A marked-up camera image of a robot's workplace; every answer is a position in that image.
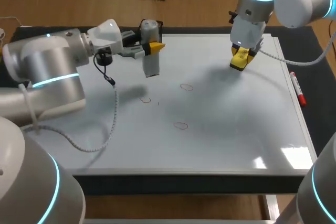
white table surface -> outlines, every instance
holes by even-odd
[[[229,35],[164,35],[163,42],[157,77],[145,78],[141,60],[115,56],[108,67],[120,107],[105,150],[83,153],[53,132],[30,136],[74,175],[306,174],[316,155],[285,64],[259,53],[243,72],[230,68]],[[270,35],[263,49],[282,57]],[[114,108],[112,87],[90,63],[78,68],[87,107],[43,122],[86,148],[107,138]]]

wooden floor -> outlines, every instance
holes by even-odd
[[[27,26],[94,26],[108,18],[119,26],[137,26],[143,18],[162,20],[165,26],[229,26],[228,11],[236,5],[237,0],[2,0],[0,17],[17,16]],[[312,24],[323,48],[329,41],[328,24]],[[15,20],[0,19],[5,42],[17,25]],[[279,25],[276,17],[268,25]],[[328,62],[336,73],[332,52]],[[281,208],[290,199],[280,196]],[[258,196],[87,197],[87,218],[262,219],[261,203]]]

drawn circle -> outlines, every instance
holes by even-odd
[[[191,85],[189,85],[189,84],[184,84],[184,83],[180,85],[180,88],[181,88],[181,89],[184,89],[184,90],[186,90],[186,91],[192,91],[192,90],[194,89],[193,86],[191,86]]]
[[[188,125],[186,123],[176,122],[176,123],[174,123],[174,127],[178,128],[180,130],[186,130],[188,128]]]
[[[142,98],[139,98],[140,101],[142,101],[143,103],[150,103],[151,102],[151,99],[148,98],[148,100],[145,99],[145,97],[142,97]]]

cord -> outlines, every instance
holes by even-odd
[[[8,19],[8,18],[14,18],[14,19],[16,19],[16,21],[20,24],[20,26],[23,26],[22,23],[20,22],[20,20],[19,20],[17,17],[14,17],[14,16],[0,17],[0,19]],[[0,37],[0,48],[2,48],[3,40],[5,39],[5,36],[6,36],[6,33],[5,33],[5,31],[4,31],[3,36]]]
[[[20,26],[23,26],[22,23],[20,22],[20,20],[17,17],[14,17],[14,16],[0,17],[0,19],[7,19],[7,18],[14,18],[20,24]]]
[[[78,144],[76,144],[76,142],[68,134],[66,134],[62,130],[59,130],[59,129],[54,128],[54,127],[49,126],[49,125],[37,125],[37,119],[36,119],[36,124],[34,124],[33,116],[35,116],[35,113],[34,113],[33,107],[31,107],[31,109],[29,109],[30,112],[31,111],[33,112],[33,114],[31,113],[31,116],[32,116],[31,118],[33,119],[33,126],[25,128],[24,129],[25,132],[31,132],[31,131],[34,131],[34,130],[36,132],[38,132],[38,130],[54,131],[54,132],[62,135],[66,140],[68,140],[69,143],[74,148],[76,148],[76,149],[78,149],[78,150],[80,150],[82,152],[87,152],[87,153],[97,152],[97,151],[100,151],[101,149],[106,148],[106,146],[108,146],[108,144],[110,143],[110,141],[111,141],[111,139],[113,137],[114,129],[116,128],[115,126],[116,126],[116,123],[117,123],[117,115],[118,115],[118,109],[119,109],[119,95],[118,95],[118,91],[117,91],[117,88],[116,88],[116,85],[115,85],[115,81],[111,77],[109,77],[108,75],[106,75],[106,66],[104,66],[104,72],[103,72],[103,71],[100,70],[100,68],[96,64],[96,57],[99,54],[104,54],[104,53],[103,52],[99,52],[99,53],[95,54],[94,58],[93,58],[93,64],[98,69],[98,71],[103,74],[104,79],[107,80],[110,84],[112,84],[113,89],[114,89],[114,100],[115,100],[115,102],[114,102],[114,116],[113,116],[113,123],[112,123],[111,131],[110,131],[108,139],[100,147],[98,147],[98,148],[94,148],[94,149],[83,148],[83,147],[79,146]],[[28,97],[28,93],[27,93],[26,87],[23,84],[20,84],[20,85],[22,85],[24,87],[24,90],[26,91],[26,95]]]
[[[62,130],[59,130],[59,129],[54,128],[54,127],[49,126],[49,125],[39,125],[38,128],[41,129],[41,130],[54,131],[54,132],[62,135],[66,140],[69,141],[69,143],[74,148],[76,148],[76,149],[78,149],[78,150],[80,150],[82,152],[92,153],[92,152],[97,152],[97,151],[100,151],[101,149],[106,148],[106,146],[108,146],[108,144],[110,143],[110,141],[111,141],[111,139],[113,137],[113,134],[114,134],[114,130],[116,128],[115,126],[116,126],[116,123],[117,123],[117,114],[118,114],[118,108],[119,108],[119,95],[118,95],[118,91],[117,91],[117,88],[115,86],[113,86],[113,89],[114,89],[114,99],[115,99],[113,123],[112,123],[111,131],[110,131],[110,135],[109,135],[108,139],[100,147],[94,148],[94,149],[83,148],[83,147],[79,146],[78,144],[76,144],[76,142],[68,134],[66,134]],[[25,132],[30,132],[30,131],[33,131],[33,130],[34,130],[33,126],[24,129]]]
[[[334,22],[334,21],[332,20],[332,21],[330,21],[330,24],[329,24],[329,28],[328,28],[329,38],[331,38],[331,31],[330,31],[330,29],[331,29],[331,25],[332,25],[333,22]],[[334,44],[334,42],[332,42],[332,48],[334,49],[334,55],[335,55],[335,57],[336,57],[336,49],[335,49],[335,44]]]
[[[30,101],[26,86],[24,86],[22,83],[20,83],[19,84],[19,89],[21,90],[21,92],[23,94],[23,97],[25,98],[25,102],[26,102],[26,105],[28,107],[31,120],[33,121],[33,126],[31,127],[31,130],[32,131],[35,130],[35,133],[37,135],[39,135],[40,131],[39,131],[39,126],[38,126],[38,121],[37,121],[37,118],[36,118],[36,114],[35,114],[35,110],[33,108],[32,102]]]
[[[334,32],[333,35],[330,37],[330,40],[329,40],[329,42],[327,44],[327,47],[325,48],[324,52],[316,60],[311,61],[311,62],[296,62],[296,61],[291,61],[291,60],[285,60],[285,59],[279,58],[277,56],[271,55],[271,54],[269,54],[269,53],[267,53],[263,50],[260,50],[260,52],[262,52],[264,55],[267,55],[267,56],[269,56],[273,59],[282,61],[282,62],[290,64],[290,65],[311,66],[311,65],[315,65],[315,64],[319,63],[321,60],[323,60],[327,56],[327,53],[330,50],[330,47],[333,44],[333,41],[334,41],[335,37],[336,37],[336,32]]]

red marker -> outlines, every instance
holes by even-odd
[[[298,95],[299,103],[301,107],[305,107],[307,105],[307,102],[305,100],[305,97],[303,96],[298,79],[296,78],[295,73],[293,71],[289,75],[290,75],[290,79],[292,80],[296,94]]]

